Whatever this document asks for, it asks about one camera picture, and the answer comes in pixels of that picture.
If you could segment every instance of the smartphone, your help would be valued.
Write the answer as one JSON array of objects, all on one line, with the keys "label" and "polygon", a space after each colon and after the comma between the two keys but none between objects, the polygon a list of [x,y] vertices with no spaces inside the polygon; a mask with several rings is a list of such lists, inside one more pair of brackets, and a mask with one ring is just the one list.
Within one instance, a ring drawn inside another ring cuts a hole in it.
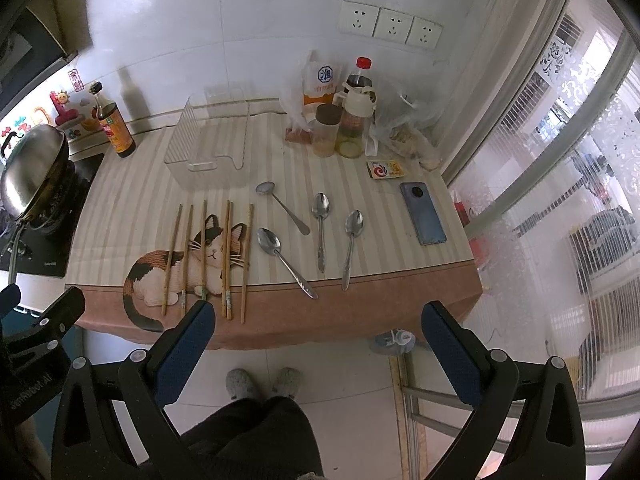
[{"label": "smartphone", "polygon": [[400,184],[400,191],[414,223],[420,244],[430,245],[446,242],[447,235],[444,234],[426,184],[424,182],[403,182]]}]

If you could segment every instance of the gray slipper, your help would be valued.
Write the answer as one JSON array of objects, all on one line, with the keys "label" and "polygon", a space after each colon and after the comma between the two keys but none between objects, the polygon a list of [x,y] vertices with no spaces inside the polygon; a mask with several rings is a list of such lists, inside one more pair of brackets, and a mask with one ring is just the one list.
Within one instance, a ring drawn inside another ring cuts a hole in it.
[{"label": "gray slipper", "polygon": [[270,397],[295,399],[302,386],[302,372],[295,368],[283,368],[278,373]]},{"label": "gray slipper", "polygon": [[226,390],[231,400],[262,400],[254,381],[242,368],[235,368],[226,375]]}]

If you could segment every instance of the white floor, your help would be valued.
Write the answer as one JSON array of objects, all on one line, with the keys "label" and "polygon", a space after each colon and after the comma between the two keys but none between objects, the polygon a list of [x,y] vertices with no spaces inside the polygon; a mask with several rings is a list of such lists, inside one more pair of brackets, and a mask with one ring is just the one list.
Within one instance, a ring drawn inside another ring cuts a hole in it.
[{"label": "white floor", "polygon": [[[116,336],[86,332],[85,353],[94,364],[120,361],[136,348]],[[273,350],[205,351],[180,399],[165,411],[180,433],[227,404],[226,373],[245,368],[263,392],[285,367],[302,371],[297,401],[318,441],[324,474],[331,480],[400,480],[396,409],[388,359],[364,340],[308,343]],[[134,457],[147,455],[124,403],[116,412]]]}]

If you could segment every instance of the wooden chopstick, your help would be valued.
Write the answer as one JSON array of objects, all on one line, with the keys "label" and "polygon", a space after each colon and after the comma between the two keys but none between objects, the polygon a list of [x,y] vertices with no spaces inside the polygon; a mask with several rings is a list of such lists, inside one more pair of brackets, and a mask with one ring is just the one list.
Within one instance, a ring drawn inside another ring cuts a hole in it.
[{"label": "wooden chopstick", "polygon": [[249,204],[249,220],[246,224],[244,237],[244,266],[242,268],[242,305],[240,307],[240,323],[244,324],[244,311],[246,309],[246,284],[249,279],[249,257],[251,256],[251,227],[254,223],[254,205]]},{"label": "wooden chopstick", "polygon": [[205,247],[204,231],[207,224],[207,200],[202,204],[202,218],[200,219],[200,271],[202,275],[200,281],[202,282],[202,293],[200,299],[207,301],[207,251]]},{"label": "wooden chopstick", "polygon": [[[229,231],[229,200],[226,201],[225,209],[225,237]],[[222,317],[226,319],[226,254],[228,244],[225,242],[222,246]]]},{"label": "wooden chopstick", "polygon": [[184,227],[184,255],[182,256],[182,316],[187,314],[187,279],[189,277],[189,239],[191,237],[191,221],[193,219],[193,204],[189,208],[187,225]]},{"label": "wooden chopstick", "polygon": [[226,241],[225,247],[226,249],[226,260],[225,260],[225,269],[226,269],[226,318],[231,321],[234,318],[233,310],[231,309],[231,224],[233,218],[233,210],[234,203],[229,202],[229,216],[226,224]]},{"label": "wooden chopstick", "polygon": [[178,236],[178,226],[182,216],[182,204],[178,206],[178,214],[175,216],[174,232],[171,234],[169,243],[169,254],[166,257],[166,269],[164,270],[164,288],[162,289],[162,315],[166,316],[166,300],[169,295],[169,281],[171,281],[171,264],[174,259],[175,239]]}]

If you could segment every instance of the cat print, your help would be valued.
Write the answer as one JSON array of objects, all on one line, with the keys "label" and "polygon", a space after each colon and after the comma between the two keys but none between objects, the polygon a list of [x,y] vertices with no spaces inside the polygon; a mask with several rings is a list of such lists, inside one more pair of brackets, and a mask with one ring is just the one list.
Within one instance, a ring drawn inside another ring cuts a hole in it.
[{"label": "cat print", "polygon": [[[246,234],[246,225],[236,224],[231,230],[231,265],[242,267],[242,240]],[[187,251],[187,292],[200,296],[202,276],[202,233],[195,235]],[[207,289],[210,294],[222,294],[222,267],[224,229],[218,224],[218,217],[210,215],[205,222],[204,244],[207,271]],[[131,267],[122,289],[122,303],[129,319],[137,327],[150,332],[162,332],[164,327],[157,319],[143,316],[136,309],[134,295],[144,301],[146,306],[161,306],[164,295],[164,277],[169,251],[156,250],[141,256]],[[175,304],[182,291],[182,265],[184,252],[174,251],[171,259],[169,293],[167,304]]]}]

